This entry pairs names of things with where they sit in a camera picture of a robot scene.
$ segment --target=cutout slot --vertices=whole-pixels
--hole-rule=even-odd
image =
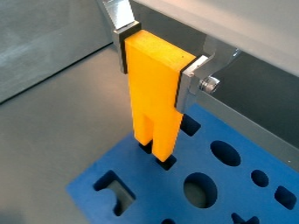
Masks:
[[[162,167],[165,171],[169,171],[172,168],[173,164],[176,163],[176,157],[170,155],[164,162],[161,162],[157,158],[154,159],[154,162]]]
[[[283,186],[279,186],[275,190],[275,200],[288,210],[292,210],[295,208],[296,197]]]
[[[165,219],[162,220],[161,224],[174,224],[174,222],[170,219]]]
[[[200,127],[201,125],[188,115],[182,115],[180,128],[189,137],[194,135]]]
[[[260,170],[255,170],[251,172],[251,179],[253,183],[260,187],[265,187],[268,185],[268,177]]]
[[[138,147],[142,149],[145,154],[150,154],[152,153],[152,147],[153,147],[153,140],[146,145],[138,144]]]
[[[215,141],[209,145],[211,152],[217,160],[228,166],[239,166],[240,165],[240,156],[233,147],[221,142]]]
[[[233,224],[259,224],[259,218],[253,216],[248,221],[244,221],[236,213],[231,215]]]
[[[122,212],[128,209],[133,201],[136,200],[136,196],[126,188],[118,176],[109,171],[94,183],[93,185],[94,191],[100,191],[102,189],[109,189],[116,194],[116,207],[113,209],[114,215],[120,216]]]
[[[217,199],[217,187],[212,179],[202,173],[190,174],[182,183],[186,200],[197,208],[211,207]]]

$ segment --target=yellow plastic part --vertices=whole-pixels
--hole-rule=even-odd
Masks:
[[[173,106],[177,81],[193,58],[148,31],[125,39],[134,138],[141,145],[153,140],[152,153],[160,161],[173,152],[182,119]]]

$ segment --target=silver screw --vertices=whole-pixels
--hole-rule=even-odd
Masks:
[[[216,91],[219,84],[220,81],[216,78],[208,76],[200,80],[198,89],[211,95]]]

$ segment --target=blue board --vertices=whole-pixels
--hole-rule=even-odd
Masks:
[[[180,131],[166,167],[129,134],[69,183],[89,223],[299,223],[297,172],[198,105],[186,114],[200,128]],[[122,213],[113,180],[130,197]]]

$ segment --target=circular hole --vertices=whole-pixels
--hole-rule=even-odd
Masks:
[[[174,224],[174,222],[170,219],[165,219],[162,220],[161,224]]]
[[[217,199],[217,187],[212,179],[202,173],[190,174],[182,183],[186,200],[197,208],[211,207]]]
[[[251,172],[251,178],[257,186],[265,187],[268,185],[268,177],[260,170]]]
[[[211,152],[217,160],[229,166],[240,165],[240,156],[237,151],[232,148],[231,145],[221,141],[215,141],[209,145]]]

